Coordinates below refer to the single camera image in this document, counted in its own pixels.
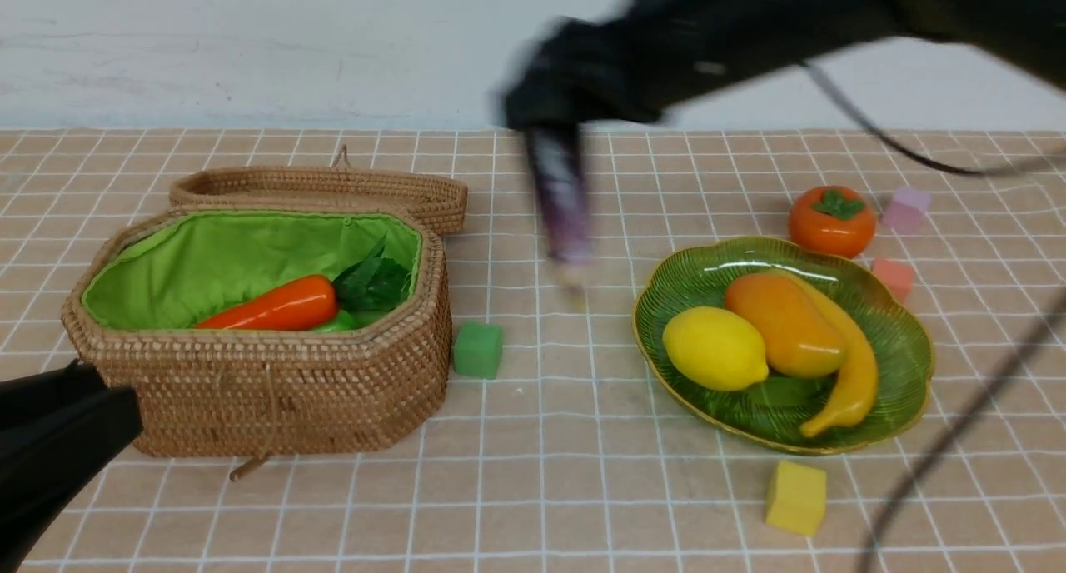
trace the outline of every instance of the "mango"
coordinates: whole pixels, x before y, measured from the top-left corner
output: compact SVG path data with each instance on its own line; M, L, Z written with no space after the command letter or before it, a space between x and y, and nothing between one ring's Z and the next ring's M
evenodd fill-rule
M766 364L784 376L819 379L839 371L845 338L788 277L749 273L726 289L725 308L747 320L766 345Z

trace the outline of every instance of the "black cable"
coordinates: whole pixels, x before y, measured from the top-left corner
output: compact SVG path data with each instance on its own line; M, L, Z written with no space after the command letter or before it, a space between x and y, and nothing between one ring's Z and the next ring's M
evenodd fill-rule
M910 151L909 148L899 144L899 142L892 140L887 133L884 133L877 126L873 125L858 108L850 102L844 93L820 68L806 62L802 62L800 65L807 70L811 79L814 80L814 83L825 92L835 105L839 107L853 121L859 125L866 132L882 141L884 145L894 149L894 151L901 152L907 159L921 163L923 166L934 168L934 170L943 171L943 174L967 176L989 175L997 174L997 171L1015 175L1024 174L1023 167L1011 166L1010 163L1006 167L1001 167L998 170L968 170L968 168L949 166L949 164L940 163L928 159L928 157L918 154L918 152ZM877 519L874 520L870 534L863 543L863 550L857 568L858 573L872 572L874 559L877 557L877 552L881 547L882 537L895 521L895 517L903 509L910 493L933 471L936 471L937 465L940 464L940 460L958 445L958 441L970 431L971 426L980 421L981 413L992 406L998 395L1001 395L1006 390L1014 378L1024 373L1025 365L1029 364L1029 361L1033 357L1039 354L1041 347L1047 346L1048 344L1046 343L1049 341L1054 342L1055 327L1059 327L1063 323L1063 320L1066 320L1066 289L1059 293L1057 299L1055 299L1054 305L1052 305L1049 311L1037 315L1037 322L1029 330L1029 333L1025 334L1021 345L1017 346L1015 356L1008 358L1005 363L1000 365L999 371L994 373L985 391L976 392L973 399L970 399L969 406L960 414L958 421L954 425L949 426L948 429L944 429L943 433L940 433L939 438L934 441L932 447L925 452L921 460L918 460L918 464L895 486L887 504L884 505Z

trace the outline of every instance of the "basket lid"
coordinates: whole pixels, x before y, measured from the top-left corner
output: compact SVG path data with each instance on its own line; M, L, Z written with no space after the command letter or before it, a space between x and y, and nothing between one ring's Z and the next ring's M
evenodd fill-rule
M466 183L442 175L366 170L352 166L342 145L332 166L237 166L208 168L171 185L172 208L181 206L350 206L404 212L438 235L461 231Z

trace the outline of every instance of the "green pepper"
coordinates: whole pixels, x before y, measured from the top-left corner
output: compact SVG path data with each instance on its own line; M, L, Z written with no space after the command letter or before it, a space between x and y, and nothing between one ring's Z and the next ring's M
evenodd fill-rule
M320 333L335 334L339 331L354 331L359 329L359 324L356 318L353 317L349 311L337 312L336 317L329 323L323 324L323 326L316 327L314 331L320 331Z

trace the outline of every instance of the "persimmon calyx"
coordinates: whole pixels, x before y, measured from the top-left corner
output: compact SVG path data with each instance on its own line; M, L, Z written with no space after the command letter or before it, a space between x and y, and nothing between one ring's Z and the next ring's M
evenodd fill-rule
M866 210L866 202L862 200L852 200L841 193L840 190L829 189L822 193L822 200L810 206L817 212L835 217L835 219L851 220L853 216Z

